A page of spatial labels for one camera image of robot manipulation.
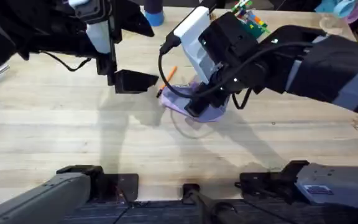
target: cable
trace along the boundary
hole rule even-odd
[[[242,69],[244,69],[244,67],[246,65],[248,65],[249,63],[251,63],[252,61],[254,61],[255,59],[259,58],[260,56],[262,56],[266,53],[272,52],[272,51],[280,49],[282,47],[312,47],[312,46],[313,46],[313,44],[308,43],[308,42],[290,42],[290,43],[284,43],[284,44],[276,44],[272,47],[263,49],[260,52],[257,52],[253,56],[249,57],[245,62],[243,62],[239,67],[237,67],[237,69],[234,72],[232,72],[230,75],[226,75],[219,83],[216,84],[216,86],[214,86],[214,87],[210,88],[209,90],[206,90],[202,93],[196,94],[196,95],[188,95],[188,94],[181,93],[178,90],[174,89],[174,87],[172,87],[171,84],[169,84],[169,82],[165,78],[164,72],[162,70],[162,57],[164,56],[163,52],[162,53],[160,52],[160,55],[158,56],[158,70],[160,72],[162,81],[167,86],[167,88],[172,91],[172,93],[174,93],[180,97],[183,97],[183,98],[194,99],[194,98],[204,97],[204,96],[216,91],[222,85],[227,83],[230,79],[234,78],[234,76],[236,76],[237,73],[239,73]]]
[[[60,60],[60,58],[54,56],[53,54],[51,54],[51,53],[49,53],[49,52],[40,51],[40,53],[44,53],[44,54],[49,55],[51,58],[53,58],[53,59],[55,59],[56,61],[60,62],[64,67],[67,68],[67,70],[69,70],[69,71],[71,71],[71,72],[77,71],[78,69],[82,68],[86,63],[88,63],[90,60],[92,60],[92,58],[87,58],[87,59],[83,60],[78,67],[76,67],[76,68],[71,68],[71,67],[69,67],[64,61]]]
[[[244,96],[244,99],[242,100],[241,106],[237,102],[236,94],[233,93],[231,95],[231,98],[233,99],[234,106],[236,106],[236,108],[239,110],[244,109],[246,107],[246,104],[248,102],[248,99],[249,99],[249,96],[251,95],[251,93],[252,93],[252,88],[248,88],[246,95]]]
[[[281,4],[276,8],[276,11],[278,11],[286,2],[287,0],[284,0],[283,2],[281,2]]]
[[[127,213],[128,210],[131,208],[132,207],[125,208],[124,211],[122,211],[121,214],[119,214],[119,216],[116,218],[116,220],[112,224],[116,224],[121,219],[121,217],[123,217],[125,215],[125,213]]]
[[[244,204],[249,205],[249,206],[251,206],[251,207],[253,207],[253,208],[256,208],[256,209],[258,209],[258,210],[260,210],[260,211],[262,211],[262,212],[265,212],[265,213],[267,213],[267,214],[269,214],[269,215],[271,215],[271,216],[273,216],[273,217],[279,218],[279,219],[281,219],[282,221],[285,221],[285,222],[287,222],[287,223],[298,224],[297,222],[295,222],[295,221],[293,221],[293,220],[291,220],[291,219],[282,217],[281,215],[277,215],[276,213],[273,213],[273,212],[271,212],[271,211],[268,211],[268,210],[266,210],[266,209],[264,209],[264,208],[260,208],[260,207],[258,207],[258,206],[256,206],[256,205],[254,205],[253,203],[250,203],[250,202],[248,202],[248,201],[246,201],[246,200],[244,200],[244,199],[242,199],[241,202],[243,202]]]

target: black mount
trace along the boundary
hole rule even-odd
[[[246,221],[237,214],[236,208],[228,202],[213,200],[200,193],[198,184],[183,184],[182,203],[196,205],[200,211],[201,224],[241,224]]]
[[[85,32],[87,24],[101,21],[109,24],[108,54],[98,52]],[[122,29],[154,36],[139,5],[129,0],[89,0],[75,10],[64,0],[0,0],[0,26],[24,60],[42,51],[95,58],[98,74],[107,75],[109,85],[119,85],[117,93],[142,93],[157,82],[156,76],[129,70],[125,70],[125,80],[116,74],[114,44],[122,40]]]
[[[139,175],[105,174],[101,166],[76,165],[64,167],[56,174],[80,172],[91,178],[90,202],[134,202],[137,199]]]
[[[295,186],[299,171],[308,161],[291,161],[281,172],[241,173],[240,181],[234,185],[241,189],[242,197],[281,198],[286,203],[309,203],[309,200]]]

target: blue object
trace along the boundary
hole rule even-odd
[[[334,7],[334,13],[339,18],[344,18],[353,11],[356,6],[355,0],[343,0]]]
[[[320,5],[314,9],[316,12],[333,12],[336,0],[322,0]]]
[[[151,26],[160,26],[164,22],[164,12],[158,12],[156,14],[151,14],[145,12],[146,19],[149,21]]]

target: orange marker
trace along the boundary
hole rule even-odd
[[[175,72],[176,72],[177,69],[178,69],[177,66],[175,66],[175,67],[172,68],[172,70],[171,70],[171,72],[169,73],[169,76],[168,76],[168,78],[167,78],[167,81],[168,81],[168,82],[172,79],[173,74],[175,74]],[[155,97],[159,98],[159,97],[161,96],[161,94],[162,94],[162,90],[163,90],[165,87],[166,87],[165,84],[162,84],[161,87],[160,87],[160,89],[159,89],[159,91],[158,91],[158,93],[157,93],[157,96],[155,96]]]

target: wooden tabletop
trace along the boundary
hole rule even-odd
[[[165,8],[154,38],[126,32],[116,46],[119,68],[158,75],[159,46],[190,11]],[[308,12],[256,14],[270,30],[318,27],[321,19]],[[342,34],[354,39],[342,26]],[[62,59],[71,66],[82,61]],[[230,103],[221,121],[198,124],[160,106],[157,87],[116,95],[96,74],[94,60],[75,73],[46,55],[31,55],[28,62],[13,57],[9,65],[0,77],[0,203],[75,164],[139,174],[139,200],[178,199],[187,182],[214,198],[238,197],[233,183],[241,172],[280,170],[294,159],[358,166],[358,115],[333,105],[265,90],[251,95],[244,110]],[[175,65],[172,83],[193,78],[181,47],[164,57],[166,73]]]

